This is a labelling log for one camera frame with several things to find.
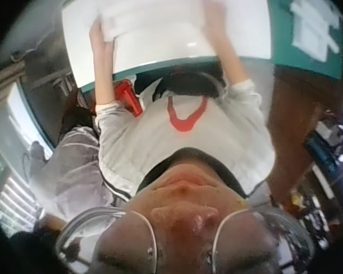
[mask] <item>red object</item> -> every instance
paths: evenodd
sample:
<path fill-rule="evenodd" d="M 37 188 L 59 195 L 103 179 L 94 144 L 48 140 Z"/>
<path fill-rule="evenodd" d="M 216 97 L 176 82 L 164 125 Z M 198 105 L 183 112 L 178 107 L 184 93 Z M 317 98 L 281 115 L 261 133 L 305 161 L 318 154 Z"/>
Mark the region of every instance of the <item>red object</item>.
<path fill-rule="evenodd" d="M 177 117 L 177 113 L 173 105 L 173 98 L 168 97 L 167 111 L 169 113 L 171 124 L 176 128 L 176 130 L 181 131 L 181 132 L 187 132 L 187 131 L 192 130 L 196 122 L 200 119 L 202 114 L 206 111 L 207 102 L 208 102 L 207 97 L 204 97 L 199 108 L 197 108 L 195 112 L 189 115 L 187 119 L 181 120 Z"/>
<path fill-rule="evenodd" d="M 129 80 L 122 80 L 116 85 L 114 89 L 115 99 L 122 101 L 125 107 L 135 116 L 142 114 L 142 107 L 135 96 L 132 83 Z"/>

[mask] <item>nose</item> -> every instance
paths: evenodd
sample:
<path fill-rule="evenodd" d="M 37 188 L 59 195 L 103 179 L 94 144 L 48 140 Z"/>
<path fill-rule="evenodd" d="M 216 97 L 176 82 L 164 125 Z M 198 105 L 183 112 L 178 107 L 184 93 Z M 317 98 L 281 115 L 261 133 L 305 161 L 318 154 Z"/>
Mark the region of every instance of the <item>nose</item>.
<path fill-rule="evenodd" d="M 151 217 L 164 231 L 177 233 L 179 236 L 202 236 L 216 226 L 218 210 L 190 202 L 179 202 L 153 209 Z"/>

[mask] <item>eyeglasses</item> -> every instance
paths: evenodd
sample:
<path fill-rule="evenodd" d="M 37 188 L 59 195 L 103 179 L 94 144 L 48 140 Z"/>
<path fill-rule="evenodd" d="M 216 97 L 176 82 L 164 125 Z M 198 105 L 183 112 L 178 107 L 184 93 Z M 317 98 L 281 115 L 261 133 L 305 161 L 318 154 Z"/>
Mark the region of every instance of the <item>eyeglasses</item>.
<path fill-rule="evenodd" d="M 143 215 L 120 208 L 93 208 L 61 232 L 57 255 L 73 273 L 162 273 L 165 258 Z M 249 209 L 220 223 L 198 273 L 276 273 L 305 270 L 314 245 L 301 224 L 282 210 Z"/>

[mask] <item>white t-shirt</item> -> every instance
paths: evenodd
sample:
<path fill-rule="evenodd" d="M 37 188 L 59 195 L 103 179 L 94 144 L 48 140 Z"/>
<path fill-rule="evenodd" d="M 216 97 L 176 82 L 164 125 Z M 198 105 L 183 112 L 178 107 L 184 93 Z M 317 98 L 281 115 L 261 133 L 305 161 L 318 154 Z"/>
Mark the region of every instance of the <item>white t-shirt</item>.
<path fill-rule="evenodd" d="M 138 118 L 120 102 L 97 106 L 99 167 L 107 186 L 129 200 L 152 168 L 192 147 L 225 165 L 249 195 L 275 160 L 260 104 L 261 96 L 247 80 L 218 99 L 163 97 Z"/>

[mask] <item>red graphic on shirt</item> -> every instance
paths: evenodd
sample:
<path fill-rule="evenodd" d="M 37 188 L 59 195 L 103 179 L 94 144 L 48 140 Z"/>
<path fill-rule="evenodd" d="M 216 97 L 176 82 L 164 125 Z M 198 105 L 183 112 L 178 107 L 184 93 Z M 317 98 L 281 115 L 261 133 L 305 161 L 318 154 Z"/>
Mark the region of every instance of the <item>red graphic on shirt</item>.
<path fill-rule="evenodd" d="M 181 132 L 187 132 L 187 131 L 192 130 L 196 122 L 199 120 L 202 114 L 206 111 L 207 102 L 208 102 L 207 97 L 204 97 L 200 107 L 191 115 L 189 115 L 187 119 L 181 120 L 177 117 L 177 113 L 173 105 L 173 98 L 171 96 L 168 97 L 167 112 L 169 113 L 171 124 L 176 128 L 176 130 L 181 131 Z"/>

